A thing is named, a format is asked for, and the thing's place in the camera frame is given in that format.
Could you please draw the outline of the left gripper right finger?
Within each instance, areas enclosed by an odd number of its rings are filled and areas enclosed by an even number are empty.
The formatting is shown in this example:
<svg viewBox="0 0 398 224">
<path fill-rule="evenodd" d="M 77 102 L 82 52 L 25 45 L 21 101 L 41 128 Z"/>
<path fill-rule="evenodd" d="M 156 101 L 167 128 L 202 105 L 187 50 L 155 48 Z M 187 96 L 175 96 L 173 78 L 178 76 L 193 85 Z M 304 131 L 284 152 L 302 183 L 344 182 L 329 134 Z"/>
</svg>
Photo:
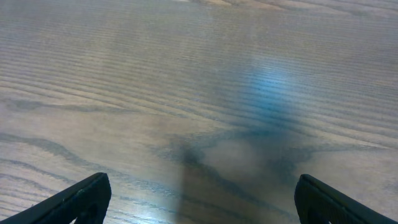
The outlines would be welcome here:
<svg viewBox="0 0 398 224">
<path fill-rule="evenodd" d="M 397 224 L 308 174 L 300 176 L 294 202 L 301 224 Z"/>
</svg>

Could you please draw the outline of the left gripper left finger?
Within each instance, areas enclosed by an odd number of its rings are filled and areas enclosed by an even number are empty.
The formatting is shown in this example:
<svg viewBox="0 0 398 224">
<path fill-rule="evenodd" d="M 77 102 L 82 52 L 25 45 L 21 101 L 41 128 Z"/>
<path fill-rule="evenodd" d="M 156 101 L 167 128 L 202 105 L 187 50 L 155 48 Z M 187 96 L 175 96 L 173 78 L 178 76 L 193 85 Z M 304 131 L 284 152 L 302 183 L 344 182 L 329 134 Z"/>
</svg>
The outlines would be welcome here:
<svg viewBox="0 0 398 224">
<path fill-rule="evenodd" d="M 106 173 L 95 173 L 1 224 L 103 224 L 111 200 Z"/>
</svg>

